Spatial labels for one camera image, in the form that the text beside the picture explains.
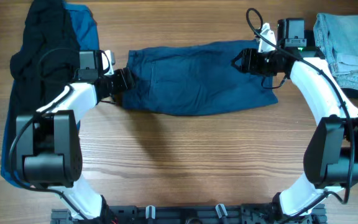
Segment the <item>black garment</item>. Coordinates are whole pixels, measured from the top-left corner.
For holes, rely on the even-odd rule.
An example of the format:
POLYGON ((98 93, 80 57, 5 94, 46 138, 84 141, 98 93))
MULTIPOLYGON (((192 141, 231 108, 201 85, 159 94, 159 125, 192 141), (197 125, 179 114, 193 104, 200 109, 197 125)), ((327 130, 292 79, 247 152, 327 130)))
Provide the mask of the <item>black garment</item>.
POLYGON ((62 0, 35 0, 25 20, 22 47, 10 60, 14 84, 9 100, 7 138, 2 164, 16 136, 16 118, 50 103, 79 67, 80 45, 62 0))

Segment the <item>teal blue garment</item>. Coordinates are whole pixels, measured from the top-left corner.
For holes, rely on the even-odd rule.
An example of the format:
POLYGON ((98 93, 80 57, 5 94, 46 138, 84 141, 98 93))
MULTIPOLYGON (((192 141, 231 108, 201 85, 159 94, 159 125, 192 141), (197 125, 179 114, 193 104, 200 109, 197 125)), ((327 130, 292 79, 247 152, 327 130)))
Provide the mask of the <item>teal blue garment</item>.
POLYGON ((9 173, 8 155, 16 136, 16 118, 32 113, 62 92, 59 86, 45 84, 36 72, 38 61, 48 50, 47 63, 60 54, 69 56, 68 48, 98 50, 96 21, 89 8, 65 1, 33 1, 25 20, 21 49, 10 60, 14 79, 9 99, 2 142, 1 176, 15 185, 9 173))

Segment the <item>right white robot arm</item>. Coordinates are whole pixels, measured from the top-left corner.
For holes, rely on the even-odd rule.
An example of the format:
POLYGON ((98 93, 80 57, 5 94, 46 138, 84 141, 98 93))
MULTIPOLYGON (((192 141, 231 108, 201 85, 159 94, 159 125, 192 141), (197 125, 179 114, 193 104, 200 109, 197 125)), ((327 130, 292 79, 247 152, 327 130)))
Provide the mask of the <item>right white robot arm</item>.
POLYGON ((303 173, 279 193, 284 223, 307 216, 324 199, 337 196, 346 203, 358 184, 358 108, 330 74, 317 47, 289 47, 269 52, 244 49, 231 61, 241 73, 272 77, 283 72, 301 91, 316 121, 316 130, 303 156, 303 173))

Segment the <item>dark blue denim shorts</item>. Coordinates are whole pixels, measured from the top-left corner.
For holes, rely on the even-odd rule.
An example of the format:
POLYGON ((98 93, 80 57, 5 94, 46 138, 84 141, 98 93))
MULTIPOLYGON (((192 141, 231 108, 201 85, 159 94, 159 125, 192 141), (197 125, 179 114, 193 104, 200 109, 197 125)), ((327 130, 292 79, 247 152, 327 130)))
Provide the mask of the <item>dark blue denim shorts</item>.
POLYGON ((232 59, 257 48, 254 40, 213 42, 191 47, 131 50, 128 69, 135 88, 124 92, 122 107, 175 116, 203 116, 277 103, 272 79, 241 73, 232 59))

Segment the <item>light blue folded jeans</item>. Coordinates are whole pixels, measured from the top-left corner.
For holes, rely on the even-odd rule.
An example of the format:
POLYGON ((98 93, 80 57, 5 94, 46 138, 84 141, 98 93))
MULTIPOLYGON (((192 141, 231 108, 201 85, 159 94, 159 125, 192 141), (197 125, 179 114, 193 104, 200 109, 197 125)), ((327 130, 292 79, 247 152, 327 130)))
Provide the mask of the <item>light blue folded jeans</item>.
POLYGON ((337 84, 358 90, 358 15, 319 13, 313 33, 337 84))

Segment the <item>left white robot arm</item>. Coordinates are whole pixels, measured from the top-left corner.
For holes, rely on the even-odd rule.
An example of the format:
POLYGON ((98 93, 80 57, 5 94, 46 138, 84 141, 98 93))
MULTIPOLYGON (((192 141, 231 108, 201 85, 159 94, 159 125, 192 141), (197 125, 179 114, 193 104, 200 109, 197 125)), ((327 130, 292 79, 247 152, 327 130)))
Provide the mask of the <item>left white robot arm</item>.
POLYGON ((89 82, 67 83, 49 104, 32 115, 18 116, 9 150, 14 182, 29 191, 57 195, 72 223, 116 223, 105 198, 81 174, 77 124, 104 98, 134 87, 134 74, 123 68, 112 75, 95 75, 89 82))

